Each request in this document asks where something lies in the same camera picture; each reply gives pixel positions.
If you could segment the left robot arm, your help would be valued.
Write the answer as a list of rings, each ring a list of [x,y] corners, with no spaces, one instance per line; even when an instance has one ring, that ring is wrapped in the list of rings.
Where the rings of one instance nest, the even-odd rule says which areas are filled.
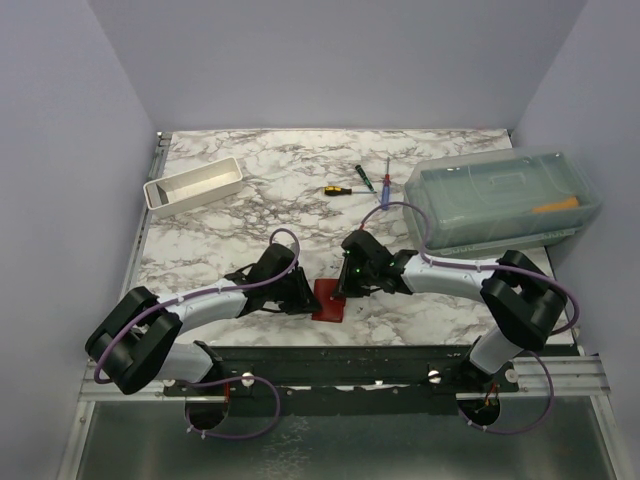
[[[175,346],[181,333],[218,320],[263,311],[286,315],[321,310],[291,249],[270,245],[259,258],[201,289],[158,296],[146,287],[127,292],[85,343],[85,352],[125,395],[156,379],[183,380],[201,395],[222,380],[213,351],[203,343]]]

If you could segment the red card holder wallet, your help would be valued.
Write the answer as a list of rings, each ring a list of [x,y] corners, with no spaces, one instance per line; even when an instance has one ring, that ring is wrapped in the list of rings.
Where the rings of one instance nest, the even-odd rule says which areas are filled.
[[[335,295],[339,281],[337,279],[320,278],[314,282],[314,296],[321,306],[319,312],[314,312],[311,316],[313,321],[342,323],[346,298]]]

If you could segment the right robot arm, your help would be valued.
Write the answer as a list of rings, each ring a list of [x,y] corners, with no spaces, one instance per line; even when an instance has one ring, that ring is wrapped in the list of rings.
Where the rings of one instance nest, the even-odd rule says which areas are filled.
[[[523,253],[508,250],[494,260],[452,261],[416,250],[391,253],[369,232],[352,232],[341,244],[343,265],[334,295],[442,294],[482,303],[495,326],[462,361],[460,379],[480,392],[503,365],[525,350],[538,352],[554,333],[568,294]]]

